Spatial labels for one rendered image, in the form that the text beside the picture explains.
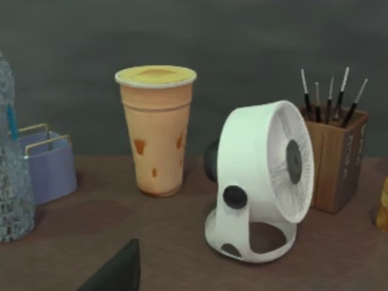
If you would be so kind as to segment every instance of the fan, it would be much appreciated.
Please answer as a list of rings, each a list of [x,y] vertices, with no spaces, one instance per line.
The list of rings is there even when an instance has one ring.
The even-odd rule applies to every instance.
[[[208,146],[204,170],[218,183],[217,207],[205,223],[211,247],[251,263],[273,261],[290,250],[296,225],[310,207],[314,179],[311,140],[297,107],[279,101],[235,109],[220,140]],[[267,253],[253,252],[249,222],[276,227],[286,243]],[[241,256],[226,252],[225,245]]]

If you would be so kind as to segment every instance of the tabletop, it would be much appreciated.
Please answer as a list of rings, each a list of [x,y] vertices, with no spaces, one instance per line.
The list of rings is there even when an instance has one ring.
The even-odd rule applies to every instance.
[[[137,190],[130,156],[77,156],[79,189],[39,206],[34,231],[0,246],[0,289],[76,290],[139,238],[141,291],[388,290],[388,235],[369,218],[388,159],[365,159],[358,193],[339,214],[311,209],[291,251],[263,265],[228,259],[206,244],[204,221],[216,185],[201,163],[187,159],[181,191],[153,199]],[[273,235],[258,241],[261,250],[279,240],[267,231]]]

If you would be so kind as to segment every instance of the glass bottle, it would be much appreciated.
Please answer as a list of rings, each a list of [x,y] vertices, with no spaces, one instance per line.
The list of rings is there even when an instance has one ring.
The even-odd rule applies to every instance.
[[[388,176],[384,182],[383,192],[381,193],[376,226],[383,232],[388,233]]]
[[[0,52],[0,243],[22,238],[34,227],[35,203],[14,103],[12,71]]]

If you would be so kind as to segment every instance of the wooden pencil holder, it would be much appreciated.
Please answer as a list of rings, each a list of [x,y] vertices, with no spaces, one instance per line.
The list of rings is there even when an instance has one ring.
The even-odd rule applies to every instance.
[[[340,127],[348,109],[337,121],[325,124],[326,108],[321,108],[322,123],[307,120],[306,108],[299,108],[310,134],[315,181],[311,207],[337,213],[356,194],[363,159],[368,114],[355,111],[345,129]]]

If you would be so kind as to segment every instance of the dark gray background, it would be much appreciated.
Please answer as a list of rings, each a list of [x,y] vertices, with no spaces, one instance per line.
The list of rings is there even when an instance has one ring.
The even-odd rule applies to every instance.
[[[129,152],[113,75],[143,64],[198,72],[188,136],[201,153],[244,105],[337,91],[369,78],[366,151],[388,153],[388,2],[372,0],[1,0],[0,50],[16,78],[19,126],[48,122],[79,154]]]

